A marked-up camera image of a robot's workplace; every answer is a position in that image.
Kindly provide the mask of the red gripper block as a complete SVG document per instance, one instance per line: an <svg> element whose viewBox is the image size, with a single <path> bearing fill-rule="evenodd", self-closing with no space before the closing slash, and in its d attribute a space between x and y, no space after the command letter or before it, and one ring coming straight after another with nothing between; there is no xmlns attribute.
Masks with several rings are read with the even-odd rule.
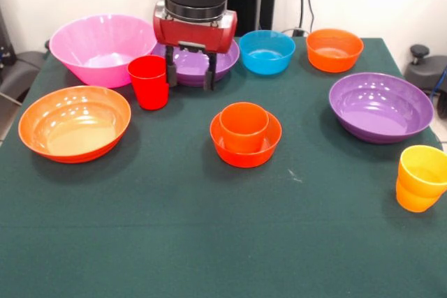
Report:
<svg viewBox="0 0 447 298"><path fill-rule="evenodd" d="M213 91L217 69L216 53L224 54L229 51L237 27L237 13L225 10L212 21L188 22L170 13L165 1L158 1L154 8L153 27L157 41L166 45L166 77L169 86L177 86L174 47L192 46L206 51L209 64L203 87L206 91Z"/></svg>

